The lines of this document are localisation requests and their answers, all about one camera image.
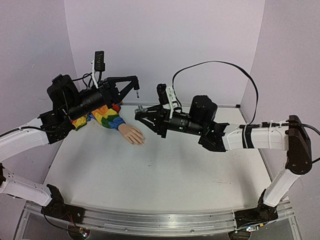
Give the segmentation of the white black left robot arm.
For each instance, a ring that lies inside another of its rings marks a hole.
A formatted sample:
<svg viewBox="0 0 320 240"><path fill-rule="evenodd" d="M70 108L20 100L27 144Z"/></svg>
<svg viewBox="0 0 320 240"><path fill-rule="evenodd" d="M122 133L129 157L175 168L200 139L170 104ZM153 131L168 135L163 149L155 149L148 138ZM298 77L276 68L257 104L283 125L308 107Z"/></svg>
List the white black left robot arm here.
<svg viewBox="0 0 320 240"><path fill-rule="evenodd" d="M27 150L51 145L75 130L72 121L102 106L119 104L131 91L140 89L138 77L108 77L89 89L79 91L69 75L52 80L47 94L52 110L0 135L0 160L3 162ZM64 218L68 208L57 187L35 183L0 168L0 192L47 207L56 218Z"/></svg>

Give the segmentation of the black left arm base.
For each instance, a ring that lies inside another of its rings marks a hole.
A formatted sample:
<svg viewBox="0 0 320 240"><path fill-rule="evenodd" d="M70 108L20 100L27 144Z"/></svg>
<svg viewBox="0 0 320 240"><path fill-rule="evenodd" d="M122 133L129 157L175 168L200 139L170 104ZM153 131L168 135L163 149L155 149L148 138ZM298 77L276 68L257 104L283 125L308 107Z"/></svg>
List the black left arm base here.
<svg viewBox="0 0 320 240"><path fill-rule="evenodd" d="M66 204L56 186L51 184L47 184L46 186L49 189L51 200L48 205L42 207L41 213L46 217L81 224L84 219L85 209L76 205Z"/></svg>

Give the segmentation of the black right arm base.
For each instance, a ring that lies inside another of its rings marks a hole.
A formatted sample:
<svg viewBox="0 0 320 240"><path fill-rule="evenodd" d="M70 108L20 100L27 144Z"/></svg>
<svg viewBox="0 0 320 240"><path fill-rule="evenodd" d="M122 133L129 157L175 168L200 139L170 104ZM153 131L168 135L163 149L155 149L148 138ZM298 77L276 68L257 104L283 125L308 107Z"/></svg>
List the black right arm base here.
<svg viewBox="0 0 320 240"><path fill-rule="evenodd" d="M265 192L266 189L262 192L261 196L259 197L257 207L237 210L234 213L236 228L238 230L244 229L249 226L266 224L268 222L278 219L279 216L277 212L277 206L268 206L263 202Z"/></svg>

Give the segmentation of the glitter nail polish bottle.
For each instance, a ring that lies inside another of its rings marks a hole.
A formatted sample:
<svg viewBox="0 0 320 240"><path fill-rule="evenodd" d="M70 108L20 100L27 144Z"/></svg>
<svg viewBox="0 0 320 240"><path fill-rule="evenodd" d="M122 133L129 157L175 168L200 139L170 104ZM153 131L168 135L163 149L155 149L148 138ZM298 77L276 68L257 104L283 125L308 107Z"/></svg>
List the glitter nail polish bottle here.
<svg viewBox="0 0 320 240"><path fill-rule="evenodd" d="M148 111L147 108L144 108L141 104L137 106L137 108L134 110L135 114L141 114L141 113L146 113Z"/></svg>

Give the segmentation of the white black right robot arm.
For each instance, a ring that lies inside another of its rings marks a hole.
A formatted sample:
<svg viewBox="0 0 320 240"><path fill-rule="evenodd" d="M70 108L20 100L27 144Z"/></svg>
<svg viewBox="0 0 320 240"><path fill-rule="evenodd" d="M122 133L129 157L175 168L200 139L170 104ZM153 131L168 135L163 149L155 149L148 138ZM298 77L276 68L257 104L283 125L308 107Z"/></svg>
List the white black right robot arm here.
<svg viewBox="0 0 320 240"><path fill-rule="evenodd" d="M134 111L135 120L165 138L168 131L199 136L198 143L211 152L240 149L271 149L286 152L286 163L262 194L264 206L276 207L285 193L313 165L311 140L299 118L291 115L282 122L231 124L214 121L218 106L206 95L192 99L188 113L176 112L177 106L160 97L160 104Z"/></svg>

